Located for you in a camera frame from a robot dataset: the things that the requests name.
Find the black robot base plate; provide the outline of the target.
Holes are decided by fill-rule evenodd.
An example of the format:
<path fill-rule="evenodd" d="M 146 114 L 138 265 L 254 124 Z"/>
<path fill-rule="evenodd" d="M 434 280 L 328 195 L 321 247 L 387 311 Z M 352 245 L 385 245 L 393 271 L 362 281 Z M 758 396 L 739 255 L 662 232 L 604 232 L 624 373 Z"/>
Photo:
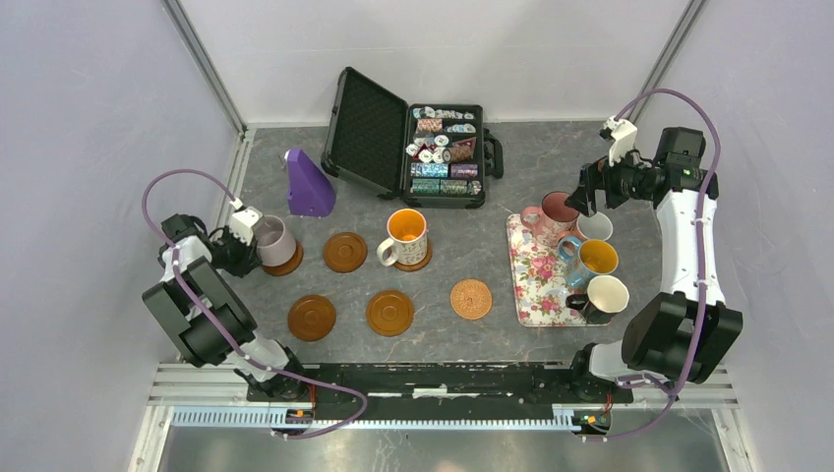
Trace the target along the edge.
<path fill-rule="evenodd" d="M 559 363 L 323 363 L 251 383 L 250 401 L 311 401 L 316 420 L 544 420 L 553 406 L 630 404 L 633 395 Z"/>

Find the woven rattan round coaster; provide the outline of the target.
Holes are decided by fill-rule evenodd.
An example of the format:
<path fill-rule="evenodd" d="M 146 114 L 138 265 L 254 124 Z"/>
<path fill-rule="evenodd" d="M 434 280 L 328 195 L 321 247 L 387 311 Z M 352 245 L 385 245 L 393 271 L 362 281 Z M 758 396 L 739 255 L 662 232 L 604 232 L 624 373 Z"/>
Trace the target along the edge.
<path fill-rule="evenodd" d="M 457 282 L 450 291 L 449 300 L 454 312 L 470 321 L 485 317 L 493 307 L 488 285 L 474 278 Z"/>

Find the lavender ceramic mug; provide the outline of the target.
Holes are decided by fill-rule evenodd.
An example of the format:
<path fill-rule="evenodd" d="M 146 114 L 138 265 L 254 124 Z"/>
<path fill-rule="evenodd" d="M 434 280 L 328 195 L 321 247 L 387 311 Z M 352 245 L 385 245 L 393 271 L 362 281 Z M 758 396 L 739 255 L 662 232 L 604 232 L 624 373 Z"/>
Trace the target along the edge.
<path fill-rule="evenodd" d="M 282 266 L 296 253 L 297 241 L 278 216 L 264 215 L 255 228 L 255 238 L 263 266 Z"/>

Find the blue mug yellow inside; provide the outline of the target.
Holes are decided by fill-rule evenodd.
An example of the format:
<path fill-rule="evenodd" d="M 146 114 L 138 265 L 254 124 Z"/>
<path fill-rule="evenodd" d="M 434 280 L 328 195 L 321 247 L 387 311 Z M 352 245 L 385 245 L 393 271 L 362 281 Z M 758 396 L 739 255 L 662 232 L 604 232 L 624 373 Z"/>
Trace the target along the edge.
<path fill-rule="evenodd" d="M 566 265 L 566 285 L 577 290 L 584 290 L 598 275 L 612 273 L 620 262 L 615 248 L 599 239 L 580 241 L 576 236 L 565 236 L 559 242 L 557 252 Z"/>

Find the floral mug orange inside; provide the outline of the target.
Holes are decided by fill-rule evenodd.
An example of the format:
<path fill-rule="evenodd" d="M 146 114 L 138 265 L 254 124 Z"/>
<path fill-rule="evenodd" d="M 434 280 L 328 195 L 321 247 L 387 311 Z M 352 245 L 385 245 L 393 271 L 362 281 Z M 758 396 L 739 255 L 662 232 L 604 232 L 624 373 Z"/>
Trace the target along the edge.
<path fill-rule="evenodd" d="M 403 208 L 395 211 L 386 223 L 387 238 L 378 246 L 377 257 L 383 266 L 399 262 L 419 263 L 426 256 L 428 224 L 418 210 Z"/>

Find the pink ceramic mug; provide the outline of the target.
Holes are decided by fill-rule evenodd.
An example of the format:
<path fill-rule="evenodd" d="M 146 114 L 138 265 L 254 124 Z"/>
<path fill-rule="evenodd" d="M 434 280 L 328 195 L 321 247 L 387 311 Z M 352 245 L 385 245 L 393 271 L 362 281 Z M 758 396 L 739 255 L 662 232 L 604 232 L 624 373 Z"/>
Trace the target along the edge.
<path fill-rule="evenodd" d="M 528 206 L 521 212 L 522 225 L 537 243 L 556 247 L 571 232 L 579 212 L 566 204 L 568 197 L 567 192 L 551 192 L 539 206 Z"/>

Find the white ceramic mug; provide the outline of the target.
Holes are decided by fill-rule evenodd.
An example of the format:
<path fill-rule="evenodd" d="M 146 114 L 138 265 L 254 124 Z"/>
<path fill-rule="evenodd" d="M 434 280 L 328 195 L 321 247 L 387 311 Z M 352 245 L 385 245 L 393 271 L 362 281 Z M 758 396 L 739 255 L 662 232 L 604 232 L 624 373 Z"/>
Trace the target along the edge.
<path fill-rule="evenodd" d="M 575 222 L 575 232 L 582 241 L 608 241 L 614 233 L 611 219 L 603 212 L 596 212 L 592 216 L 580 215 Z"/>

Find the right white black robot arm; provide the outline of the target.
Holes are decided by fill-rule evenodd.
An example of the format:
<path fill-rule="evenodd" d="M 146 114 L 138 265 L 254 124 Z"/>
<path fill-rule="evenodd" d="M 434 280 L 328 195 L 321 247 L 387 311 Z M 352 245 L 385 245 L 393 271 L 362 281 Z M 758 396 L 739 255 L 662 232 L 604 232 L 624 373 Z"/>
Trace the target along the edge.
<path fill-rule="evenodd" d="M 636 128 L 627 120 L 610 119 L 600 135 L 609 151 L 582 166 L 566 203 L 585 216 L 596 213 L 599 191 L 608 209 L 630 200 L 651 203 L 662 236 L 661 286 L 620 341 L 588 348 L 587 363 L 567 376 L 568 389 L 575 398 L 592 401 L 608 383 L 702 384 L 743 329 L 742 313 L 727 306 L 718 281 L 713 238 L 718 176 L 701 166 L 704 135 L 666 128 L 651 160 L 636 149 Z"/>

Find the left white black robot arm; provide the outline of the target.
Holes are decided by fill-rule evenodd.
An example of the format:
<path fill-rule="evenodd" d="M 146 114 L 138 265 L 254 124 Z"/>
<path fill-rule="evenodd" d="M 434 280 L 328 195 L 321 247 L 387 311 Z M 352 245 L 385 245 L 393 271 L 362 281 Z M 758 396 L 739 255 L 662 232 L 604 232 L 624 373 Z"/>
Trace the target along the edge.
<path fill-rule="evenodd" d="M 244 242 L 229 227 L 208 231 L 199 218 L 177 213 L 162 222 L 161 231 L 172 242 L 158 254 L 164 274 L 142 300 L 184 361 L 197 368 L 229 363 L 251 394 L 301 398 L 308 373 L 289 348 L 260 334 L 222 277 L 243 277 L 263 262 L 299 261 L 302 249 L 284 223 L 266 215 Z"/>

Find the brown wooden coaster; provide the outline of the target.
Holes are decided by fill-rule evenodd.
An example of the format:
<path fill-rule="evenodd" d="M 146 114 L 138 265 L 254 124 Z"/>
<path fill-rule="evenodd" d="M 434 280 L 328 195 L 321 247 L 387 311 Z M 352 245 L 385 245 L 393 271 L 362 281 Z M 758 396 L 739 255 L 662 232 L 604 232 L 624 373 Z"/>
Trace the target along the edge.
<path fill-rule="evenodd" d="M 325 264 L 339 273 L 356 270 L 366 261 L 367 255 L 367 243 L 362 236 L 354 232 L 332 235 L 323 248 Z"/>
<path fill-rule="evenodd" d="M 407 295 L 397 290 L 385 290 L 370 299 L 366 319 L 376 334 L 392 337 L 411 327 L 414 313 L 413 302 Z"/>
<path fill-rule="evenodd" d="M 405 272 L 414 272 L 414 271 L 420 270 L 423 267 L 425 267 L 431 261 L 432 256 L 433 256 L 433 246 L 432 246 L 431 242 L 428 242 L 426 256 L 424 257 L 424 259 L 422 261 L 420 261 L 419 263 L 414 264 L 414 265 L 405 265 L 405 264 L 396 262 L 396 263 L 393 264 L 393 266 L 396 267 L 397 269 L 405 271 Z"/>
<path fill-rule="evenodd" d="M 303 341 L 317 341 L 327 336 L 336 321 L 333 303 L 321 295 L 307 295 L 290 308 L 287 324 L 290 332 Z"/>
<path fill-rule="evenodd" d="M 296 268 L 300 266 L 304 258 L 304 249 L 303 246 L 297 242 L 295 253 L 293 256 L 284 264 L 282 265 L 262 265 L 262 270 L 272 276 L 284 276 L 288 275 L 289 273 L 293 272 Z"/>

